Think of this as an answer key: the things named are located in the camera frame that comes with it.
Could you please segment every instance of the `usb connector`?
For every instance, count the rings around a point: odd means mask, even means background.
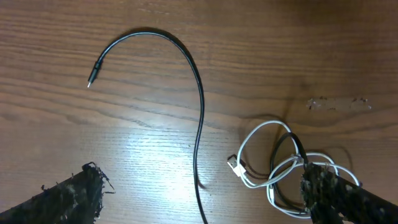
[[[241,173],[244,174],[246,172],[246,169],[244,168],[242,163],[238,163],[238,161],[236,160],[235,155],[231,156],[226,163],[230,166],[230,168],[238,177],[241,176]]]

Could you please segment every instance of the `charging cable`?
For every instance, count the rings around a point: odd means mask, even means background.
[[[251,136],[261,127],[268,125],[268,124],[279,124],[281,126],[283,126],[285,128],[285,130],[287,131],[287,133],[285,133],[277,142],[275,149],[277,150],[280,146],[280,144],[283,142],[283,140],[287,137],[291,137],[293,144],[294,144],[294,148],[295,148],[295,154],[293,154],[292,156],[290,156],[289,158],[285,159],[284,161],[282,161],[280,164],[278,164],[275,169],[272,169],[268,176],[268,180],[260,183],[260,184],[255,184],[254,182],[252,182],[249,177],[246,175],[246,169],[244,168],[243,161],[241,160],[241,154],[243,152],[243,149],[246,145],[246,143],[249,141],[249,139],[251,138]],[[273,166],[273,158],[275,157],[275,153],[276,151],[274,151],[273,155],[272,155],[272,165]],[[269,203],[275,207],[276,209],[280,210],[281,212],[285,213],[286,215],[289,215],[291,217],[295,217],[295,218],[311,218],[310,215],[308,215],[307,212],[304,212],[304,209],[301,209],[301,211],[297,211],[297,210],[290,210],[290,209],[286,209],[286,208],[282,208],[281,206],[277,205],[275,202],[275,187],[277,187],[277,183],[282,180],[283,178],[285,178],[287,175],[289,175],[295,168],[300,167],[300,166],[304,166],[305,164],[308,164],[308,159],[307,156],[317,156],[317,157],[323,157],[325,158],[328,162],[313,162],[316,165],[320,165],[320,166],[327,166],[327,167],[332,167],[335,170],[335,174],[337,176],[339,176],[339,169],[345,171],[347,174],[349,174],[355,184],[357,186],[360,185],[358,179],[355,177],[355,175],[349,171],[347,168],[344,168],[342,166],[336,165],[335,162],[333,161],[333,159],[323,153],[320,152],[308,152],[305,153],[302,144],[299,140],[299,138],[292,133],[292,131],[290,130],[290,128],[283,122],[278,121],[278,120],[271,120],[271,121],[266,121],[261,123],[259,126],[255,127],[250,133],[249,135],[246,137],[246,139],[242,142],[241,147],[239,148],[238,154],[237,156],[231,156],[228,161],[227,164],[230,166],[230,168],[232,168],[233,172],[241,178],[242,182],[245,184],[246,187],[250,188],[250,189],[258,189],[258,188],[262,188],[265,187],[266,188],[266,192],[267,192],[267,198]],[[285,168],[280,174],[276,175],[275,173],[280,170],[283,166],[285,166],[286,164],[291,163],[290,167]]]

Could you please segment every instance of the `black frayed object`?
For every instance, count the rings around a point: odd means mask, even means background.
[[[398,207],[327,169],[309,163],[301,181],[302,196],[313,223],[398,223]]]
[[[41,194],[0,213],[0,224],[93,224],[100,217],[103,195],[114,192],[102,191],[109,179],[94,162],[82,169],[50,189],[43,185]]]

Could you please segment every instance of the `tangled cable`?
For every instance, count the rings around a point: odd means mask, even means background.
[[[348,169],[336,165],[335,162],[333,161],[332,158],[330,158],[329,156],[320,153],[320,152],[308,152],[305,153],[302,144],[299,140],[299,138],[292,133],[292,131],[290,130],[290,128],[283,122],[278,121],[278,120],[271,120],[271,121],[266,121],[261,123],[259,126],[255,127],[250,133],[249,135],[246,137],[246,139],[242,142],[241,147],[239,148],[238,154],[237,154],[237,161],[241,161],[241,154],[243,152],[243,149],[246,145],[246,143],[249,141],[249,139],[251,138],[251,136],[261,127],[268,125],[268,124],[279,124],[282,125],[287,133],[285,133],[277,142],[277,144],[275,145],[275,150],[272,153],[271,156],[271,169],[270,169],[270,174],[268,176],[268,180],[260,183],[260,184],[255,184],[253,183],[249,177],[246,175],[246,170],[244,169],[243,166],[237,166],[237,175],[240,176],[242,182],[250,189],[258,189],[261,187],[265,187],[266,188],[266,192],[267,192],[267,198],[269,203],[274,206],[276,209],[280,210],[281,212],[285,213],[286,215],[289,215],[291,217],[295,217],[295,218],[311,218],[311,216],[304,211],[304,209],[300,209],[297,207],[294,207],[290,204],[288,204],[285,199],[285,197],[279,192],[279,188],[277,186],[277,183],[282,180],[283,178],[285,178],[287,175],[289,175],[296,167],[300,167],[300,166],[304,166],[304,164],[308,164],[308,159],[307,156],[318,156],[318,157],[323,157],[326,160],[328,160],[328,162],[313,162],[316,165],[320,165],[320,166],[327,166],[327,167],[333,167],[335,170],[335,174],[339,175],[338,169],[341,169],[343,171],[345,171],[346,173],[348,173],[354,180],[355,184],[357,186],[360,185],[358,179],[355,177],[355,175],[349,171]],[[293,144],[294,144],[294,148],[295,148],[295,154],[293,154],[291,157],[285,159],[284,161],[282,161],[280,164],[278,164],[275,168],[273,168],[273,160],[275,158],[276,155],[276,151],[278,150],[279,146],[282,144],[282,142],[288,138],[291,137]],[[286,168],[285,170],[283,170],[280,174],[276,175],[275,173],[281,169],[281,167],[285,166],[288,163],[292,163],[290,165],[290,167]],[[278,193],[278,196],[281,198],[281,201],[283,201],[284,203],[287,204],[288,207],[292,208],[292,209],[286,209],[286,208],[282,208],[280,205],[277,205],[275,202],[275,191]]]

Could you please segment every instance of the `sticky residue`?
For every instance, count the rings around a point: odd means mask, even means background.
[[[364,111],[372,109],[365,98],[327,98],[320,96],[307,102],[309,110]]]

